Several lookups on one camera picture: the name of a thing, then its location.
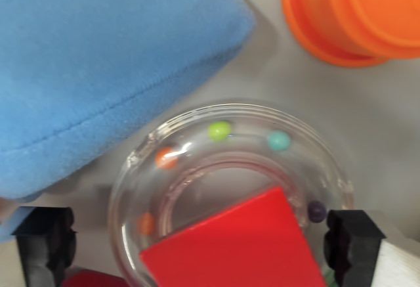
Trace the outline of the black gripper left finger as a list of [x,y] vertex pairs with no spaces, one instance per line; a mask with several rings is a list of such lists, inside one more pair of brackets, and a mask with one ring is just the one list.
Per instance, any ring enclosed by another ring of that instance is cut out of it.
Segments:
[[12,235],[26,286],[60,286],[75,256],[72,209],[21,206],[14,216],[18,223]]

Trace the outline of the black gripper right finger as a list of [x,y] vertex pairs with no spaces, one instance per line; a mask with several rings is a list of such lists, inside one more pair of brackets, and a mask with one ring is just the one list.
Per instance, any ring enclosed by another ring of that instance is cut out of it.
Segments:
[[377,211],[330,210],[324,255],[338,286],[418,286],[419,242]]

